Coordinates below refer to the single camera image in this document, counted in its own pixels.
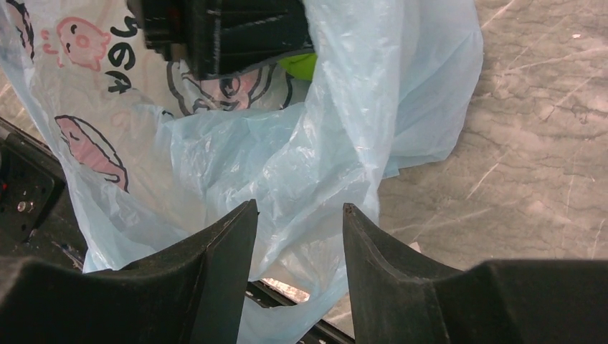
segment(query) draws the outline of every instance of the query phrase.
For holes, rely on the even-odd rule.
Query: pink illustration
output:
[[[50,39],[50,33],[47,30],[42,30],[41,34],[44,40]],[[111,35],[109,33],[101,31],[84,19],[71,16],[64,18],[57,25],[57,36],[63,53],[72,63],[99,72],[100,60],[105,57],[108,44],[110,44]],[[60,53],[49,43],[42,46],[42,49],[47,54]],[[57,64],[63,67],[59,57]]]
[[[15,0],[6,0],[9,14],[15,23],[15,28],[21,38],[21,44],[29,58],[34,59],[34,29],[32,22],[29,20],[29,12],[24,4]]]
[[[128,192],[128,175],[116,150],[105,137],[89,123],[69,115],[58,116],[59,125],[71,154],[76,161],[104,175],[105,180],[115,183]]]

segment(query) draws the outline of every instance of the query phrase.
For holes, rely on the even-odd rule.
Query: green object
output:
[[[317,54],[296,55],[279,61],[279,65],[285,68],[291,76],[308,81],[313,79],[316,64]]]

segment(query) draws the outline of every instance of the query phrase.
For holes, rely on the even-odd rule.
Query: floor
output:
[[[384,181],[381,227],[460,269],[608,259],[608,1],[477,5],[485,64],[460,142],[446,161]],[[3,75],[0,85],[0,114],[38,136]],[[348,298],[327,319],[352,334]]]

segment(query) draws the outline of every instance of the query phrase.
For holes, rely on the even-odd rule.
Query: plastic bag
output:
[[[1,4],[0,62],[65,170],[86,272],[257,199],[250,279],[310,299],[245,299],[240,343],[294,343],[346,293],[343,203],[377,220],[383,176],[449,154],[482,63],[472,0],[306,0],[312,84],[277,66],[196,82],[121,0]]]

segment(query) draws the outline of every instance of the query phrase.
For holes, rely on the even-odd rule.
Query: gray marble tabletop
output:
[[[485,63],[459,143],[383,182],[381,227],[460,269],[608,258],[608,1],[477,6]],[[0,85],[0,114],[39,138]],[[353,334],[347,297],[326,319]]]

